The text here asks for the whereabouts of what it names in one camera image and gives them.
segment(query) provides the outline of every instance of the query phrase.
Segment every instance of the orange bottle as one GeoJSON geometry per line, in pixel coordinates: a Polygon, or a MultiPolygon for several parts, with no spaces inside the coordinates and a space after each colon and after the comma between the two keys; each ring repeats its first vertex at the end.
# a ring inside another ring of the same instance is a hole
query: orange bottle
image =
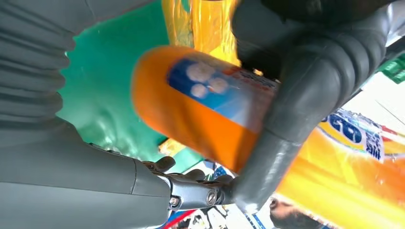
{"type": "MultiPolygon", "coordinates": [[[[152,129],[238,172],[276,90],[276,83],[234,65],[168,46],[140,59],[132,99],[152,129]]],[[[331,114],[308,137],[277,193],[344,228],[405,228],[405,145],[394,138],[404,139],[366,118],[331,114]]]]}

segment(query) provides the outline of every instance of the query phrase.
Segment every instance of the blue label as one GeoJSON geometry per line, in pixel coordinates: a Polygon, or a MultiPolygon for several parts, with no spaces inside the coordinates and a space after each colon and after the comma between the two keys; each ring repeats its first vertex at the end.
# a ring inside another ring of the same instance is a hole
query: blue label
{"type": "Polygon", "coordinates": [[[277,84],[198,55],[178,61],[168,74],[171,87],[239,125],[259,132],[277,84]]]}
{"type": "Polygon", "coordinates": [[[356,144],[364,145],[364,151],[379,161],[384,160],[382,127],[361,114],[338,109],[322,120],[356,144]]]}

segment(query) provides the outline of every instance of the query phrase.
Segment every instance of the green surface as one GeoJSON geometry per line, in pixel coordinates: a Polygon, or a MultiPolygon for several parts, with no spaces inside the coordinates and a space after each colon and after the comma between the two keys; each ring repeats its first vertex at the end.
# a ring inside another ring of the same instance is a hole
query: green surface
{"type": "MultiPolygon", "coordinates": [[[[140,160],[156,161],[165,137],[135,114],[130,82],[137,59],[169,44],[160,1],[100,23],[75,38],[76,49],[62,71],[64,108],[59,116],[74,124],[86,142],[140,160]]],[[[189,149],[175,156],[172,172],[183,172],[202,158],[189,149]]]]}
{"type": "Polygon", "coordinates": [[[379,70],[397,84],[405,81],[405,53],[385,62],[379,70]]]}

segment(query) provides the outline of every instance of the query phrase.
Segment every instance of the gray bellows joint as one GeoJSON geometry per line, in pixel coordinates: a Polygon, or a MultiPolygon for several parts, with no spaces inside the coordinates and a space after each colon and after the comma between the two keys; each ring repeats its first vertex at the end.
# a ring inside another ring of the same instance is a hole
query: gray bellows joint
{"type": "Polygon", "coordinates": [[[273,66],[271,55],[279,55],[282,84],[258,143],[235,183],[233,199],[248,212],[261,209],[311,131],[374,72],[384,57],[390,29],[387,8],[326,31],[281,21],[260,4],[259,0],[245,0],[236,9],[233,32],[243,46],[238,47],[238,56],[255,67],[273,66]],[[289,38],[283,36],[292,34],[296,35],[294,45],[288,47],[284,42],[289,38]],[[262,58],[266,53],[271,53],[269,58],[262,58]]]}

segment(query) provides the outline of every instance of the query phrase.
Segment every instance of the red stripe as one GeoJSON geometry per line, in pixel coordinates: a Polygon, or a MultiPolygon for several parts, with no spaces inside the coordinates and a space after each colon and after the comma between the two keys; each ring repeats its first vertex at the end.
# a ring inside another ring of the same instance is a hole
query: red stripe
{"type": "Polygon", "coordinates": [[[169,229],[171,226],[174,226],[174,225],[180,223],[184,218],[191,215],[193,212],[195,212],[195,210],[185,211],[181,216],[175,218],[174,220],[172,220],[171,222],[169,222],[168,224],[163,226],[163,229],[169,229]]]}
{"type": "MultiPolygon", "coordinates": [[[[389,132],[389,133],[394,134],[394,135],[398,135],[398,133],[397,133],[396,131],[393,131],[393,130],[391,130],[391,129],[388,129],[388,128],[387,128],[386,126],[384,126],[384,125],[383,125],[383,131],[389,132]]],[[[383,141],[385,141],[385,142],[391,142],[392,139],[383,136],[383,141]]]]}

